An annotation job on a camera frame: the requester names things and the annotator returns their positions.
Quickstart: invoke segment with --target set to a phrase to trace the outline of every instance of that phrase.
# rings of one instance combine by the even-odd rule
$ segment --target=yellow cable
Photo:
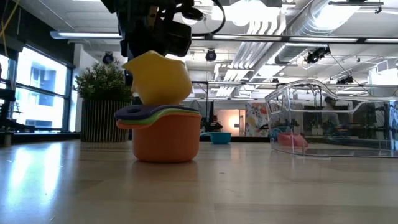
[[[8,23],[10,23],[12,16],[15,14],[15,11],[16,11],[17,8],[18,8],[19,1],[20,1],[20,0],[17,0],[16,4],[15,4],[15,6],[14,6],[14,9],[12,10],[10,16],[8,17],[8,20],[7,20],[7,22],[6,22],[6,25],[4,25],[4,27],[2,27],[2,29],[1,29],[1,31],[0,31],[0,37],[5,33],[5,31],[6,31],[6,29],[7,29],[7,26],[8,26]]]
[[[6,36],[2,36],[2,41],[4,42],[4,52],[6,53],[6,57],[8,57],[7,53],[7,42],[6,42]]]

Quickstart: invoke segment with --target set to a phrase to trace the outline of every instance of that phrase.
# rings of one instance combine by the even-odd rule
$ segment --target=fluorescent light
[[[180,60],[180,61],[182,61],[182,62],[194,60],[193,55],[190,55],[190,54],[187,54],[187,55],[184,56],[184,57],[178,57],[178,56],[176,56],[176,55],[167,54],[165,57],[166,57],[166,58],[169,58],[169,59],[173,59],[173,60]]]
[[[358,38],[347,38],[347,37],[291,37],[290,41],[294,42],[349,42],[355,43]]]
[[[374,6],[374,7],[378,7],[378,6],[383,6],[384,2],[343,2],[343,1],[330,1],[329,2],[330,6]]]
[[[188,97],[185,100],[206,100],[206,98],[199,98],[199,97]],[[218,97],[211,97],[208,98],[207,100],[259,100],[259,99],[253,99],[253,98],[218,98]]]
[[[256,41],[280,41],[282,37],[274,37],[271,35],[214,35],[213,39],[218,40],[256,40]]]
[[[368,38],[365,43],[398,43],[397,38],[384,39],[384,38]]]
[[[247,85],[281,85],[283,83],[246,83]]]
[[[192,40],[204,40],[205,37],[192,37]]]
[[[286,43],[286,46],[292,46],[292,47],[327,47],[328,44]]]
[[[241,82],[208,82],[209,84],[240,85]]]
[[[51,31],[54,39],[121,39],[118,33],[85,33],[85,32],[57,32]]]

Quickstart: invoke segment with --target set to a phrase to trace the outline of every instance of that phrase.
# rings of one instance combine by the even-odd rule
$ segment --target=black cable
[[[330,56],[331,56],[333,59],[335,59],[335,61],[337,62],[337,64],[344,70],[345,73],[347,73],[348,76],[351,76],[351,77],[353,78],[354,82],[356,82],[360,87],[362,87],[363,90],[365,90],[369,95],[372,96],[372,94],[371,94],[367,89],[365,89],[365,87],[363,87],[361,84],[359,84],[359,82],[357,82],[357,81],[355,80],[354,76],[350,75],[350,74],[347,72],[347,70],[339,63],[339,61],[336,60],[336,58],[334,58],[334,56],[333,56],[332,54],[330,54]]]
[[[201,34],[192,34],[192,37],[206,37],[208,35],[213,35],[213,34],[218,33],[224,27],[225,22],[226,22],[224,7],[223,7],[223,5],[221,5],[221,3],[218,0],[213,0],[213,2],[219,7],[221,12],[223,13],[223,21],[221,22],[220,26],[217,29],[215,29],[214,31],[207,32],[207,33],[201,33]]]

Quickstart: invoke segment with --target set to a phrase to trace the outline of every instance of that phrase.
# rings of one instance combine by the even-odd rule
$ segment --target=colorful poster
[[[267,137],[268,129],[267,110],[265,103],[246,103],[245,130],[247,137]]]

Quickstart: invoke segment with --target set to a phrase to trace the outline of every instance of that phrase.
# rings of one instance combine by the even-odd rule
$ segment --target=window
[[[66,66],[24,47],[16,69],[16,103],[12,118],[36,128],[67,129],[64,106],[70,101]]]
[[[7,79],[8,78],[8,66],[9,66],[9,59],[6,56],[0,55],[0,64],[1,64],[1,78]],[[0,88],[5,89],[6,84],[0,83]]]
[[[17,88],[12,118],[36,128],[61,128],[63,101],[59,96]]]
[[[17,83],[64,95],[66,81],[66,66],[25,47],[19,53]]]

